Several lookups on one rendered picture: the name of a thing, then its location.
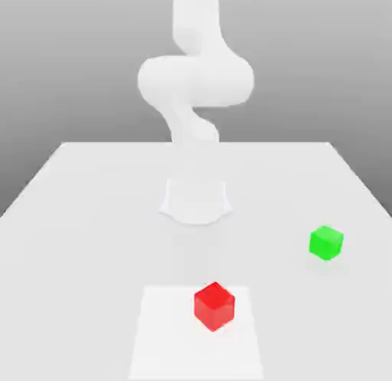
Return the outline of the small red cube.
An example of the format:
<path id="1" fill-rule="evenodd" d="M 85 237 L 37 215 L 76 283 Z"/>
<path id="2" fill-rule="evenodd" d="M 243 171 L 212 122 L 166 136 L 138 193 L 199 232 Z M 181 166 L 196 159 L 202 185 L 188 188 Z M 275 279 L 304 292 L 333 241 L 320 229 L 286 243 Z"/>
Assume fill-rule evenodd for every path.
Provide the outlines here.
<path id="1" fill-rule="evenodd" d="M 209 329 L 217 331 L 231 322 L 235 314 L 235 296 L 217 282 L 194 294 L 194 315 Z"/>

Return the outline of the small green cube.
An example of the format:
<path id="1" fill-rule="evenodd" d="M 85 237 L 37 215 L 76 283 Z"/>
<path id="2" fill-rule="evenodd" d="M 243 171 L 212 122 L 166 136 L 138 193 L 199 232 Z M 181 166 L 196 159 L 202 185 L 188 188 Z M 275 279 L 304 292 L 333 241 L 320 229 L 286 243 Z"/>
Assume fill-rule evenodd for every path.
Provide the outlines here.
<path id="1" fill-rule="evenodd" d="M 343 240 L 343 233 L 323 225 L 311 233 L 309 252 L 324 261 L 330 261 L 340 254 Z"/>

